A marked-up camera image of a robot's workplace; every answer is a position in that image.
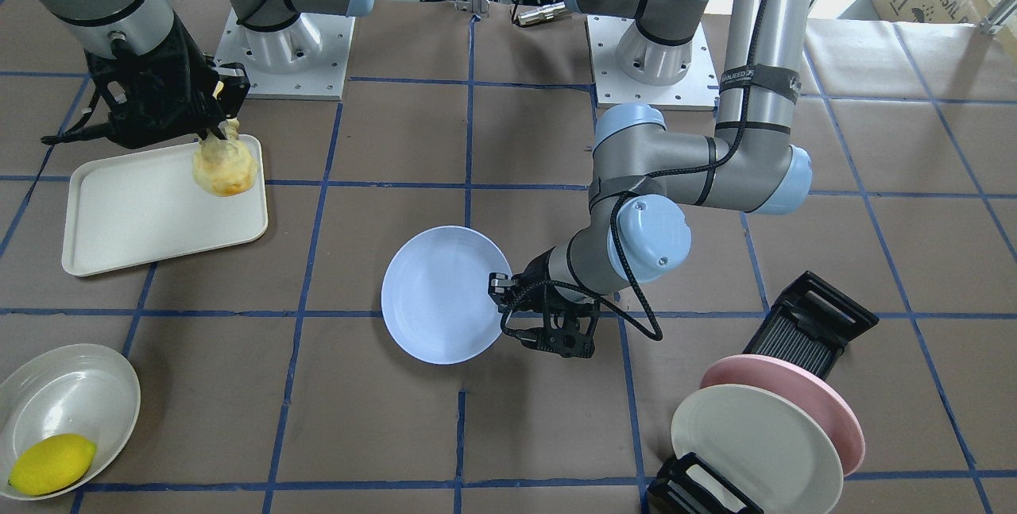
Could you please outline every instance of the metal connector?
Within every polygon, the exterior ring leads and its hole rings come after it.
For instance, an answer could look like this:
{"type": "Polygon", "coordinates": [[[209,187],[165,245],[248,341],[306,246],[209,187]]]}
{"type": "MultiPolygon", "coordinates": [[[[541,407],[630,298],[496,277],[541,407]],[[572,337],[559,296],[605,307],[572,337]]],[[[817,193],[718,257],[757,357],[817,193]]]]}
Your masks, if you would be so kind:
{"type": "Polygon", "coordinates": [[[560,19],[570,15],[572,15],[572,12],[569,11],[565,4],[563,2],[557,2],[521,13],[519,15],[519,24],[522,27],[527,27],[538,23],[555,21],[555,19],[560,19]]]}

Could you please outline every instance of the round white plate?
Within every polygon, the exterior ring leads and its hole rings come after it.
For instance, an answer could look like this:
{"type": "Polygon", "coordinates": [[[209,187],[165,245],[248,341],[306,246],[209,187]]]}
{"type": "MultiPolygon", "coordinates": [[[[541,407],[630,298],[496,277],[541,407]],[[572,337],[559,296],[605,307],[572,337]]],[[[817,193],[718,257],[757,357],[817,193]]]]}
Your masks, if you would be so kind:
{"type": "MultiPolygon", "coordinates": [[[[827,514],[844,486],[839,456],[823,429],[787,399],[747,385],[692,394],[674,413],[671,443],[676,456],[697,453],[766,514],[827,514]]],[[[738,509],[722,486],[702,484],[738,509]]]]}
{"type": "Polygon", "coordinates": [[[486,236],[438,226],[396,252],[381,284],[385,326],[404,351],[428,363],[459,363],[487,349],[501,333],[501,315],[487,295],[491,272],[511,274],[486,236]]]}
{"type": "Polygon", "coordinates": [[[42,500],[87,482],[123,450],[140,408],[134,367],[109,347],[67,345],[21,365],[0,384],[0,496],[42,500]],[[23,495],[7,483],[18,456],[65,433],[96,443],[96,457],[84,476],[43,496],[23,495]]]}

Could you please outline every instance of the pink bowl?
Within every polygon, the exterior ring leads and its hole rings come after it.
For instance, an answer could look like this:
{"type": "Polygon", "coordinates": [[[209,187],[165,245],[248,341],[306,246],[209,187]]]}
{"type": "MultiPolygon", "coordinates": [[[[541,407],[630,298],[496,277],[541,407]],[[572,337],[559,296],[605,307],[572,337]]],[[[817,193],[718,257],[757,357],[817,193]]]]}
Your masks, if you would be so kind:
{"type": "Polygon", "coordinates": [[[765,389],[794,403],[830,438],[845,476],[861,466],[865,438],[858,419],[844,399],[814,374],[775,357],[732,355],[711,365],[700,388],[729,384],[765,389]]]}

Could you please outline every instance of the tiled table surface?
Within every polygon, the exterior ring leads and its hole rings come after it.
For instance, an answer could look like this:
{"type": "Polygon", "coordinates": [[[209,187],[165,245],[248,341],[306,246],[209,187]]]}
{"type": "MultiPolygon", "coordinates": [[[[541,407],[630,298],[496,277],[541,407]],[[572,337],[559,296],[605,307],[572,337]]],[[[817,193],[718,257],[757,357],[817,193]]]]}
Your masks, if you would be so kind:
{"type": "MultiPolygon", "coordinates": [[[[173,3],[215,50],[228,2],[173,3]]],[[[705,25],[719,66],[726,18],[705,25]]],[[[261,239],[77,279],[68,176],[123,151],[38,142],[76,118],[83,57],[36,0],[0,0],[0,376],[92,342],[142,389],[109,469],[0,511],[640,512],[674,408],[810,269],[883,318],[830,376],[869,442],[835,512],[1017,512],[1017,70],[970,27],[811,21],[792,137],[813,194],[787,217],[685,207],[693,252],[646,286],[660,343],[605,320],[591,360],[502,339],[433,366],[397,347],[380,282],[414,234],[471,226],[519,271],[586,225],[586,48],[581,16],[519,30],[496,5],[471,21],[379,2],[343,104],[244,106],[261,239]]]]}

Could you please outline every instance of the white mounting plate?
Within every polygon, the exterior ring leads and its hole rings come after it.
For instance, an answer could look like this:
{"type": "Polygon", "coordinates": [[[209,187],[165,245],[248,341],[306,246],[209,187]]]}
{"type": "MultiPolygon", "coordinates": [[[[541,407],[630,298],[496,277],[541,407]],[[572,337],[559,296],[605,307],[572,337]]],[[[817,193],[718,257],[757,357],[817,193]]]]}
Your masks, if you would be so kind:
{"type": "Polygon", "coordinates": [[[251,89],[248,99],[303,99],[342,101],[346,83],[346,65],[350,60],[350,43],[353,38],[353,17],[304,13],[321,33],[324,47],[321,61],[296,73],[266,73],[258,70],[247,56],[247,46],[237,31],[237,14],[230,10],[223,39],[216,50],[216,63],[240,62],[244,64],[251,89]]]}
{"type": "Polygon", "coordinates": [[[597,83],[598,106],[646,103],[665,111],[713,110],[720,90],[702,24],[693,37],[693,61],[684,78],[672,85],[650,85],[625,75],[614,57],[614,50],[633,23],[632,19],[589,15],[586,22],[590,33],[590,59],[597,83]]]}

